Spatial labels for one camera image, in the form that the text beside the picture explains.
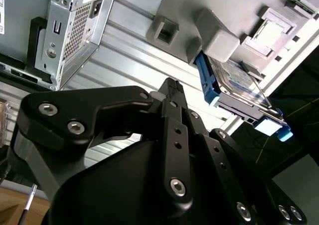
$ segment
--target rectangular slot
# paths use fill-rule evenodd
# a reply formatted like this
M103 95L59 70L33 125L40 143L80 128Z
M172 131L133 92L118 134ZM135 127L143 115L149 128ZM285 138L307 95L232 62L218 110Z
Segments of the rectangular slot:
M253 120L253 119L247 119L247 123L250 123L250 124L253 124L255 122L255 120Z
M11 74L13 74L15 76L18 76L20 78L26 79L28 81L31 81L33 83L38 83L38 80L36 78L33 78L33 77L31 77L29 75L26 75L26 74L23 74L23 73L21 73L19 71L11 69Z
M178 25L164 18L160 23L155 39L170 45L178 32Z
M93 2L91 13L90 13L91 19L96 17L99 14L102 2L103 2L103 0L96 0Z
M56 33L56 34L60 34L61 27L62 27L62 23L61 22L57 22L55 20L54 24L53 24L53 32Z

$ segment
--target black cable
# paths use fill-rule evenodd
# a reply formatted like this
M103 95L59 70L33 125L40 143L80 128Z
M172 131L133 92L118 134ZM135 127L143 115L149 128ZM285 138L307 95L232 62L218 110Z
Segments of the black cable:
M26 209L24 209L24 210L22 211L22 214L21 214L21 216L20 216L18 225L23 225L23 222L24 222L24 220L25 220L25 217L26 217L27 213L28 213L28 210L26 210Z
M5 180L6 176L8 175L8 173L11 170L11 165L9 163L7 163L6 169L4 171L4 174L1 176L0 178L0 185L2 184L2 182Z

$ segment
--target cable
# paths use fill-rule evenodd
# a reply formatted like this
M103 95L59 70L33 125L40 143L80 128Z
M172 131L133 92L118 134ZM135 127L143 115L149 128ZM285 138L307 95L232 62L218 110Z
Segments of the cable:
M316 102L317 100L319 100L319 98L317 98L317 99L315 99L315 100L311 101L310 103L308 103L308 104L306 104L306 105L302 106L301 108L296 109L295 111L291 112L290 114L288 114L288 115L286 116L286 118L288 118L289 116L293 115L294 113L297 113L298 111L300 111L300 110L302 110L302 109L306 108L308 105L310 105L310 104L312 104L312 103Z
M319 121L314 122L314 123L310 123L310 124L305 124L306 126L311 126L311 125L315 125L315 124L319 124Z
M28 210L29 210L29 208L31 206L31 203L32 203L35 191L36 191L36 188L37 188L37 185L33 184L32 185L32 189L31 189L31 193L29 194L28 200L25 203L25 207L24 207L24 210L23 210L23 212L22 212L22 214L20 216L18 225L23 225L23 222L24 222L24 219L26 217L26 214L27 214L27 212L28 212Z
M261 154L263 153L264 148L265 148L265 146L266 146L266 144L267 144L267 142L268 142L269 138L270 138L270 137L268 137L268 138L266 139L266 142L264 143L264 146L263 146L262 150L260 151L260 154L259 154L259 156L258 156L258 158L257 158L257 160L256 160L256 163L258 163L258 160L259 160L259 158L260 158Z
M10 172L11 170L11 165L10 164L7 164L6 166L6 169L4 171L4 174L1 176L0 178L0 185L2 184L2 182L5 180L6 176L8 175L8 173Z

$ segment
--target black plastic part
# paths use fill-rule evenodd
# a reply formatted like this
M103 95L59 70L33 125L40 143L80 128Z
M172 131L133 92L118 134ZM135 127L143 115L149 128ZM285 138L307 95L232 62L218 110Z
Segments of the black plastic part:
M167 96L162 102L136 86L38 93L23 99L9 161L14 160L12 168L20 174L35 173L42 184L47 185L48 180L58 183L54 192L47 190L52 203L44 223L307 223L296 204L255 164L246 162L228 135L223 138L223 131L215 129L208 136L201 118L187 109L178 82L168 79L160 91ZM54 104L58 113L41 114L41 103ZM81 122L85 131L72 134L67 129L70 121ZM132 133L143 134L143 140L86 170L76 169L83 166L90 146ZM31 148L27 156L21 153L26 146ZM43 174L37 164L49 174ZM174 192L172 179L182 181L184 195ZM238 203L249 211L246 219ZM279 212L279 205L286 209L289 220ZM297 209L302 221L290 206Z
M187 109L187 101L184 94L184 88L177 80L167 78L159 88L159 92L166 95L172 101L177 103L182 109Z
M235 175L239 181L247 200L255 205L256 211L265 224L276 225L305 225L307 218L298 206L273 182L258 165L246 158L242 148L220 129L213 129L209 136L218 140L224 149L230 164L233 165ZM279 206L285 208L290 216L287 220L279 211ZM291 211L295 207L302 216L298 220Z
M187 127L181 122L181 107L171 104L170 99L162 102L162 182L166 194L167 215L178 217L185 213L192 204L192 193L189 172L189 151ZM186 194L177 196L171 189L172 179L182 181L186 188Z
M202 202L194 171L200 172L202 166L195 165L198 163L196 159L189 159L195 198L190 209L178 218L168 218L165 212L167 204L162 199L160 144L143 141L68 180L51 204L49 224L212 224L210 221L214 216L207 210L209 204ZM98 182L92 187L92 181Z
M73 154L71 151L77 146L88 148L91 143L102 144L111 137L127 137L123 121L131 111L147 110L153 101L150 96L144 99L140 93L148 94L136 86L30 94L21 103L17 124L33 143L69 156L68 151ZM55 105L58 113L41 114L38 107L42 103ZM85 132L70 133L67 124L71 121L82 123Z
M93 19L94 17L98 16L101 6L102 6L103 0L96 0L93 2L91 13L90 13L90 18Z
M190 130L189 136L192 138L190 146L195 147L192 151L197 158L206 163L210 174L210 176L201 177L202 182L206 183L206 186L213 191L218 191L217 193L207 193L207 202L219 201L213 203L211 209L218 211L222 207L222 212L227 214L229 224L257 224L258 216L246 201L223 148L217 140L208 136L207 131L203 129L202 119L200 117L195 118L191 113L191 110L185 111L186 124ZM245 205L249 211L251 217L249 221L245 221L239 215L237 211L238 203Z

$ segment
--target hard drive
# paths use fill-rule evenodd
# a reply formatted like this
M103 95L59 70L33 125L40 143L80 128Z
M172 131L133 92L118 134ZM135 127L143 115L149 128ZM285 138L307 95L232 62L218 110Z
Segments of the hard drive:
M232 60L220 62L200 53L195 63L199 69L205 101L221 107L280 140L292 136L282 112L271 104L254 77Z

